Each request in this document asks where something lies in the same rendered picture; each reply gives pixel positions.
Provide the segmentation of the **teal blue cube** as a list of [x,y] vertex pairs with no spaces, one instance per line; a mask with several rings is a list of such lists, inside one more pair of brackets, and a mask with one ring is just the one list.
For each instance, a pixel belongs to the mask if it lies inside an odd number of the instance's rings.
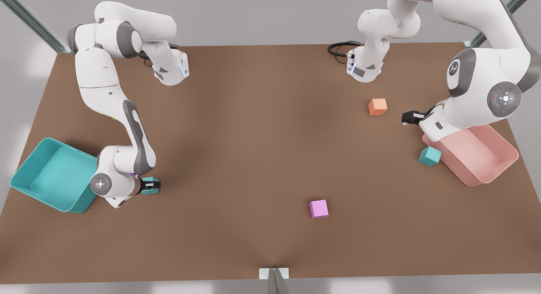
[[432,167],[440,162],[442,152],[433,147],[426,147],[420,154],[418,161]]
[[[144,179],[144,180],[147,180],[147,181],[157,180],[157,178],[155,178],[155,177],[139,178],[139,180],[141,180],[141,179]],[[158,193],[158,191],[145,190],[145,191],[141,191],[140,193],[143,194],[143,195],[151,195],[151,194]]]

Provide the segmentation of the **pink plastic bin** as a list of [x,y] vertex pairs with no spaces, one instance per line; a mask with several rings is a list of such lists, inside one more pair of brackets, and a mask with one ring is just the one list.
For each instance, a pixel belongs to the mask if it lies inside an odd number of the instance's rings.
[[423,142],[441,151],[440,160],[468,187],[492,182],[519,158],[519,153],[490,125],[474,126],[438,142]]

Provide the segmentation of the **teal plastic bin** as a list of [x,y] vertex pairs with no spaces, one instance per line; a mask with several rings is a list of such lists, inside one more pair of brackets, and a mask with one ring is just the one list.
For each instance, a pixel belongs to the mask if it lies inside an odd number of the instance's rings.
[[10,186],[60,212],[82,214],[96,198],[90,187],[96,163],[96,157],[47,137],[17,169]]

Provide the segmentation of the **pink cube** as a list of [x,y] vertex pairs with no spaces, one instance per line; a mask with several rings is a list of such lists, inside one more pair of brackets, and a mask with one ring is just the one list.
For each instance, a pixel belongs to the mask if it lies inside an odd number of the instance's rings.
[[312,219],[329,216],[327,200],[311,201],[309,207]]

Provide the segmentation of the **silver frame post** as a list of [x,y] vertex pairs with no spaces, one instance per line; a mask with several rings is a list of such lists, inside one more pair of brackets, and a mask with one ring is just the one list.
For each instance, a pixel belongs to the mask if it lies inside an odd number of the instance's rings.
[[53,36],[18,0],[0,1],[56,53],[71,53],[71,49],[64,46],[55,36]]
[[[478,30],[478,34],[470,41],[465,41],[466,48],[477,48],[487,42],[494,49],[512,49],[515,47],[530,48],[513,14],[527,0],[467,0],[472,2],[473,11],[467,11],[466,26]],[[534,8],[533,23],[541,26],[541,0],[531,3]]]
[[267,279],[267,294],[290,294],[285,282],[289,279],[289,268],[259,268],[259,279]]

